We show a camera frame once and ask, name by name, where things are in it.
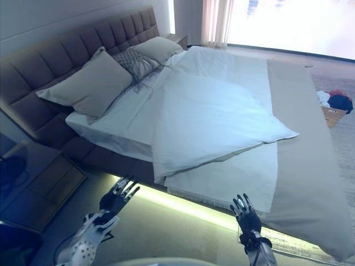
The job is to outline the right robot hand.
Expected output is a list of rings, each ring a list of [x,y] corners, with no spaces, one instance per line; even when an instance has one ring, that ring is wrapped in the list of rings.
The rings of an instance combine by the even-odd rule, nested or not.
[[[238,194],[232,199],[230,209],[235,216],[242,234],[249,236],[251,233],[261,232],[262,224],[247,194]]]

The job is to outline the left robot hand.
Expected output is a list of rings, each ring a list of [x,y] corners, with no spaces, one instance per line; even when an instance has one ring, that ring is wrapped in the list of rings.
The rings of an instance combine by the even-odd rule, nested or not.
[[[133,177],[124,177],[113,185],[99,202],[99,210],[103,214],[99,217],[100,224],[111,220],[125,207],[140,189],[139,186],[133,189],[137,184]]]

